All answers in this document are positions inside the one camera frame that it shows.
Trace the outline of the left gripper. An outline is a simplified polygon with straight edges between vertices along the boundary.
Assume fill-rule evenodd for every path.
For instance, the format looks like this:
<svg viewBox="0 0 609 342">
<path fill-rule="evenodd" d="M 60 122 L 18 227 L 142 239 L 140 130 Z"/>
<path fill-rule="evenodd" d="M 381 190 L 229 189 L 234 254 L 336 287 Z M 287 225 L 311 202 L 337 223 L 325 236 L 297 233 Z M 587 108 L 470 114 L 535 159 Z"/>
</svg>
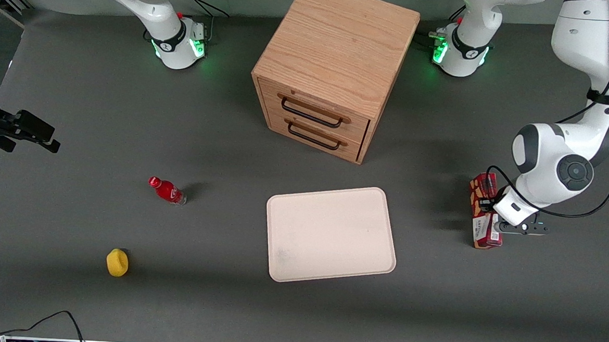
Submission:
<svg viewBox="0 0 609 342">
<path fill-rule="evenodd" d="M 538 212 L 538 209 L 527 204 L 512 187 L 502 188 L 496 200 L 480 198 L 479 208 L 483 212 L 497 212 L 502 220 L 512 226 L 519 225 Z"/>
</svg>

